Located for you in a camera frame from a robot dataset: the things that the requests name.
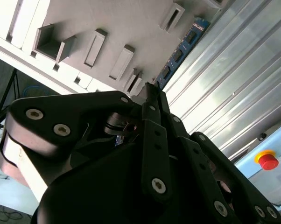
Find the blue cable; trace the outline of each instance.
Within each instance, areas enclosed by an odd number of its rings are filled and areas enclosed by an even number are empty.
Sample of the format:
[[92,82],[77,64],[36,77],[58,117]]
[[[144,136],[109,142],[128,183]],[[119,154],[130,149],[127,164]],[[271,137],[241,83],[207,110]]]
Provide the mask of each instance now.
[[[32,89],[32,88],[41,88],[41,87],[38,86],[38,85],[30,85],[30,86],[28,86],[27,88],[25,88],[25,89],[23,90],[22,97],[23,97],[23,98],[27,97],[27,91],[28,91],[29,89]],[[47,91],[46,89],[43,89],[43,90],[45,91],[45,95],[48,95],[48,91]]]

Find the red emergency stop button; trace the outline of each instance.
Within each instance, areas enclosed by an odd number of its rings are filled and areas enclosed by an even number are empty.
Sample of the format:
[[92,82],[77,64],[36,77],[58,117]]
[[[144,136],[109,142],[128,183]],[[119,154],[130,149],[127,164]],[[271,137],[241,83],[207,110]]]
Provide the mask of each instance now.
[[266,154],[259,158],[259,164],[263,170],[272,170],[277,167],[279,161],[272,154]]

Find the blue circuit board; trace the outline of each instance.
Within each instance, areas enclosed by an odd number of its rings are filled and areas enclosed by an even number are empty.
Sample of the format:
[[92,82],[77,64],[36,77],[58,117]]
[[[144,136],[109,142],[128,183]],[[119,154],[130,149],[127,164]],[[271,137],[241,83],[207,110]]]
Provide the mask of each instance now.
[[185,37],[182,39],[179,46],[176,48],[172,56],[169,58],[166,65],[161,70],[160,74],[154,81],[154,84],[163,90],[168,81],[172,78],[176,70],[182,64],[187,55],[192,51],[195,45],[198,43],[210,23],[199,17],[195,18],[195,21],[187,32]]

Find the floor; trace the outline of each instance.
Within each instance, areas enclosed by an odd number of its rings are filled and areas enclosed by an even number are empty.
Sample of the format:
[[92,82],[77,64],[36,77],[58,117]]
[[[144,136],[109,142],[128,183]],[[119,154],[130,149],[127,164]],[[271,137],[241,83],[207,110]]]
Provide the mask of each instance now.
[[[3,96],[3,93],[7,87],[8,81],[12,75],[13,67],[8,65],[7,63],[0,60],[0,101]],[[24,73],[17,71],[17,76],[19,80],[19,92],[20,97],[38,97],[38,96],[48,96],[48,95],[56,95],[57,93],[48,88],[47,86],[44,86],[43,84],[35,81],[31,77],[25,75]],[[14,87],[11,86],[11,89],[9,90],[7,99],[4,103],[4,107],[10,105],[14,98]],[[8,223],[8,224],[28,224],[30,223],[30,217],[25,213],[16,214],[13,213],[8,216],[3,212],[13,212],[14,210],[1,206],[0,207],[0,224],[2,223]]]
[[31,216],[0,205],[0,224],[29,224]]

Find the corrugated metal panel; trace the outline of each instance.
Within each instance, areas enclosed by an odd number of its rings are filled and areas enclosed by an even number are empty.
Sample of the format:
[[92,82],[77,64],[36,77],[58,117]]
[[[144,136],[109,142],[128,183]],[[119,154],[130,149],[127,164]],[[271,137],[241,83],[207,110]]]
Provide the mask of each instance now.
[[171,112],[228,157],[281,119],[281,0],[235,0],[166,86]]

